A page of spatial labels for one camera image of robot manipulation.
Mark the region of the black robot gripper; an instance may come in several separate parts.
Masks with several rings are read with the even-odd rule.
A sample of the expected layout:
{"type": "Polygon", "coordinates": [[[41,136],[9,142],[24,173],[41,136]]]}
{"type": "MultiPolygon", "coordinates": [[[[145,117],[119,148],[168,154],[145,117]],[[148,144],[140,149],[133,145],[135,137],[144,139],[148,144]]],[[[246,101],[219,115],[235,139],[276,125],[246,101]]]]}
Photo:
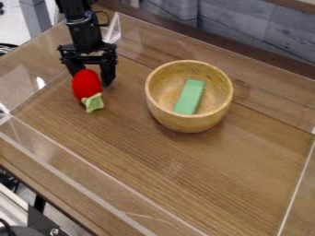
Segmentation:
{"type": "Polygon", "coordinates": [[[59,45],[60,61],[72,76],[85,65],[100,65],[103,85],[109,87],[116,78],[117,46],[103,41],[101,28],[93,18],[67,22],[72,43],[59,45]]]}

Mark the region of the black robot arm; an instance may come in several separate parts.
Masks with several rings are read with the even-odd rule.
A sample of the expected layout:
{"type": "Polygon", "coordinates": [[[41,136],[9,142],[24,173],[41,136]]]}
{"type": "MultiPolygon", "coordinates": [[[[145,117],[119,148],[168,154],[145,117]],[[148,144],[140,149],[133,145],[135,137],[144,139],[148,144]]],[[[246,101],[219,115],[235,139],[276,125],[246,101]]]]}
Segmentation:
{"type": "Polygon", "coordinates": [[[71,44],[59,45],[57,50],[60,62],[72,75],[85,69],[87,65],[99,65],[101,82],[108,87],[116,78],[117,46],[103,40],[101,27],[108,26],[109,22],[99,22],[97,11],[92,10],[96,1],[55,0],[71,34],[71,44]]]}

